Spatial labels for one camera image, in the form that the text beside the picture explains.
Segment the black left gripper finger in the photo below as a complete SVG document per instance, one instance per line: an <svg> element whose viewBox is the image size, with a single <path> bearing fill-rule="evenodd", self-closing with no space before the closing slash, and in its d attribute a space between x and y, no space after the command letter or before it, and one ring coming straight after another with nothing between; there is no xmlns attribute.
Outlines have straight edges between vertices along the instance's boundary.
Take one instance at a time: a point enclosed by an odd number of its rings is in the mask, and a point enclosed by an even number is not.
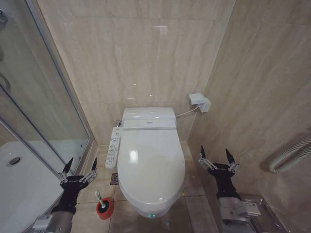
<svg viewBox="0 0 311 233"><path fill-rule="evenodd" d="M73 162L73 157L69 160L68 163L65 164L62 172L58 173L58 179L60 181L60 184L64 184L68 182L68 173L70 171L72 162Z"/></svg>
<svg viewBox="0 0 311 233"><path fill-rule="evenodd" d="M80 183L91 183L95 179L96 176L97 176L97 157L95 158L95 160L93 162L91 171L88 174L86 174L85 176L83 176L79 180L79 182Z"/></svg>

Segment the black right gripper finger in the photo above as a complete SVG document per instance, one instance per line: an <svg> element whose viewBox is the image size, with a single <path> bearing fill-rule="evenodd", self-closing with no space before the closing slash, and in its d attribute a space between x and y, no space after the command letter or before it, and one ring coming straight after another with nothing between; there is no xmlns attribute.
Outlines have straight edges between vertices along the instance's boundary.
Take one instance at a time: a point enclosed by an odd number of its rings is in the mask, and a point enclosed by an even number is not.
<svg viewBox="0 0 311 233"><path fill-rule="evenodd" d="M206 158L203 146L200 146L198 162L205 170L216 170L217 169L217 167L210 160Z"/></svg>
<svg viewBox="0 0 311 233"><path fill-rule="evenodd" d="M227 160L229 162L228 170L232 173L236 173L240 164L235 162L233 155L230 153L228 149L225 149L225 151L226 151Z"/></svg>

